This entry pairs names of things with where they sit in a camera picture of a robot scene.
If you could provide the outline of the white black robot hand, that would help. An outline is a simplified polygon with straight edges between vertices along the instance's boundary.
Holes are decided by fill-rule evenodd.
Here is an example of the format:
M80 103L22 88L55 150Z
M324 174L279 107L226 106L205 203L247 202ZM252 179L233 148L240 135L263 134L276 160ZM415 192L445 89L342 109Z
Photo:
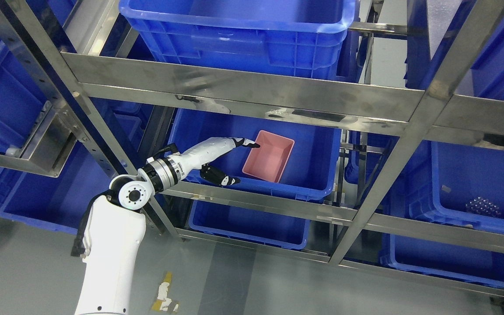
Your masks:
M241 182L240 178L226 174L222 170L212 166L211 163L240 146L250 149L261 147L260 144L248 138L211 137L182 153L171 154L169 157L181 168L180 175L182 179L190 171L199 170L202 179L219 187L228 187L239 184Z

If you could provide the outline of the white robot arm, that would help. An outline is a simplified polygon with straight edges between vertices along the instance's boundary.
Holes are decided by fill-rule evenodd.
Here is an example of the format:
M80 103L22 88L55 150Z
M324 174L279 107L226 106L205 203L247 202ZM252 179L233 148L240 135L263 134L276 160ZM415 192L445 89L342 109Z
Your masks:
M71 255L86 265L77 315L126 315L138 249L146 233L141 209L186 172L180 155L151 157L136 175L114 177L95 196L78 229Z

